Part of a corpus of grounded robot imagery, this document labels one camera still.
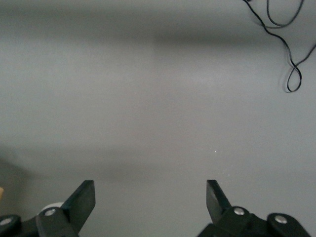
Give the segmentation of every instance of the gray surface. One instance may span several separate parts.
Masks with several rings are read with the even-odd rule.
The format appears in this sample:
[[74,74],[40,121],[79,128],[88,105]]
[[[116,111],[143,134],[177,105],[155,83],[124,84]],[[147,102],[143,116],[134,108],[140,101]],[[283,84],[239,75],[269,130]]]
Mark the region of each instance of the gray surface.
[[[232,204],[316,235],[315,55],[284,93],[284,48],[244,3],[12,0],[0,16],[1,213],[27,219],[94,179],[81,236],[192,237],[217,179]],[[281,32],[295,61],[315,18],[306,1]]]

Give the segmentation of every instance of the silver screw head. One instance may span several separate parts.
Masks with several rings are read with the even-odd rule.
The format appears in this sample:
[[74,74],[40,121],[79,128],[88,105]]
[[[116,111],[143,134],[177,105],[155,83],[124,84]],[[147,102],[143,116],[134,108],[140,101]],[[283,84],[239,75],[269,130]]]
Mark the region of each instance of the silver screw head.
[[2,220],[2,221],[0,222],[0,226],[4,226],[4,225],[6,225],[6,224],[9,224],[11,221],[12,221],[11,218],[6,218],[6,219],[4,219],[4,220]]
[[236,208],[234,209],[234,213],[235,213],[236,215],[238,215],[238,216],[243,216],[243,215],[245,214],[245,211],[244,211],[242,208],[240,208],[240,207],[236,207]]
[[275,220],[281,224],[287,223],[287,219],[284,216],[275,216]]
[[49,209],[48,211],[46,211],[45,212],[45,216],[51,216],[52,214],[54,214],[55,213],[55,209],[53,208],[53,209]]

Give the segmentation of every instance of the coiled black wire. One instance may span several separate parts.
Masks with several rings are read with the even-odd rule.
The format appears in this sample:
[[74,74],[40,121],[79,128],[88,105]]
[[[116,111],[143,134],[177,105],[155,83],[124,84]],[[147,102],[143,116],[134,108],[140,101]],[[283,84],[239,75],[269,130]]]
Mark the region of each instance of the coiled black wire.
[[286,23],[286,24],[281,24],[281,23],[275,22],[275,21],[272,19],[271,15],[270,15],[270,8],[269,8],[270,0],[267,0],[267,15],[268,15],[268,18],[269,18],[269,20],[270,20],[273,24],[275,24],[276,26],[266,26],[266,27],[267,27],[268,29],[280,29],[280,28],[284,28],[284,27],[289,26],[289,25],[296,19],[296,17],[298,16],[298,14],[300,13],[301,8],[302,8],[302,6],[303,6],[303,3],[304,3],[304,0],[301,0],[300,5],[299,5],[299,7],[298,7],[296,13],[294,14],[294,16],[292,17],[292,19],[291,19],[288,23]]
[[[306,57],[305,57],[303,60],[301,60],[301,61],[299,61],[297,64],[295,64],[295,63],[293,62],[293,59],[292,59],[292,52],[291,52],[291,49],[290,49],[290,47],[288,46],[288,44],[287,44],[287,42],[285,41],[285,39],[283,39],[281,36],[279,36],[279,35],[277,35],[277,34],[274,34],[274,33],[270,32],[270,31],[268,30],[268,28],[279,29],[279,28],[284,28],[284,27],[290,25],[290,24],[295,20],[295,18],[297,17],[297,15],[299,14],[299,12],[300,12],[300,10],[301,10],[301,8],[302,8],[302,6],[303,6],[304,0],[301,0],[300,6],[299,6],[297,12],[295,13],[294,17],[293,17],[288,23],[286,23],[286,24],[279,24],[279,23],[275,22],[275,21],[271,18],[271,16],[270,16],[270,11],[269,11],[269,0],[267,0],[267,13],[268,13],[269,20],[270,20],[273,24],[277,25],[277,27],[269,27],[269,26],[266,26],[265,23],[263,22],[263,20],[260,18],[260,16],[259,16],[259,15],[254,11],[254,9],[251,7],[251,5],[249,4],[249,2],[248,2],[247,0],[243,0],[243,1],[248,5],[248,7],[249,7],[249,9],[251,10],[251,12],[258,18],[258,20],[260,21],[260,23],[261,23],[263,29],[264,29],[269,35],[274,36],[274,37],[277,37],[278,39],[280,39],[280,40],[283,42],[284,46],[286,47],[286,50],[287,50],[287,52],[288,52],[288,56],[289,56],[290,62],[291,62],[292,67],[293,67],[293,69],[292,69],[292,71],[291,71],[291,73],[290,73],[290,75],[289,75],[289,77],[288,77],[288,79],[287,79],[286,87],[287,87],[289,93],[297,91],[297,90],[301,87],[301,84],[302,84],[302,73],[301,73],[301,71],[299,70],[298,66],[299,66],[301,63],[305,62],[305,61],[309,58],[309,56],[312,54],[312,52],[313,52],[314,49],[316,48],[316,44],[311,48],[311,50],[309,51],[309,53],[306,55]],[[289,82],[290,82],[291,76],[292,76],[292,74],[293,74],[294,71],[296,71],[297,74],[298,74],[298,76],[299,76],[299,83],[298,83],[298,86],[297,86],[295,89],[291,89],[291,88],[289,87]]]

